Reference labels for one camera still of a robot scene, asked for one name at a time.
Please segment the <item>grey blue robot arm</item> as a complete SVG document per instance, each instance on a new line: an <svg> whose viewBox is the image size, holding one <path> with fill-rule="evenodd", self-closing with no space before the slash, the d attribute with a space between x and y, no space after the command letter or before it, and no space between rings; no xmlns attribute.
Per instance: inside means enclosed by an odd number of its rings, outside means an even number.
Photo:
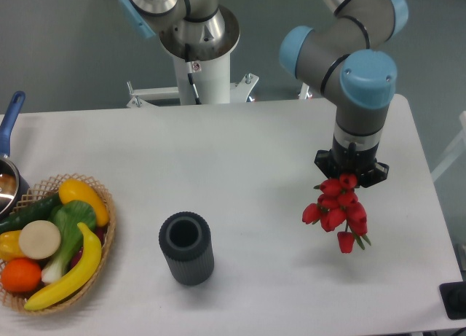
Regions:
<svg viewBox="0 0 466 336"><path fill-rule="evenodd" d="M405 0L324 0L335 23L322 33L299 26L282 41L280 65L336 106L333 143L315 165L329 178L353 173L362 187L387 178L376 152L397 68L377 47L408 20ZM219 0L119 0L144 37L158 36L175 67L184 105L230 103L230 55L240 38Z"/></svg>

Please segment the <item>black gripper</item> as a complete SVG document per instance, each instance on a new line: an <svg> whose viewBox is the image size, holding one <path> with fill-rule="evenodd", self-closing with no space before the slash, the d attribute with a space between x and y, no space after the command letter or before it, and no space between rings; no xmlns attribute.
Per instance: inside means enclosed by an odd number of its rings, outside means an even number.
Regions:
<svg viewBox="0 0 466 336"><path fill-rule="evenodd" d="M359 150L355 142L343 146L335 138L329 150L318 150L314 164L328 179L338 179L344 173L356 176L359 187L371 187L387 179L390 167L377 161L379 145Z"/></svg>

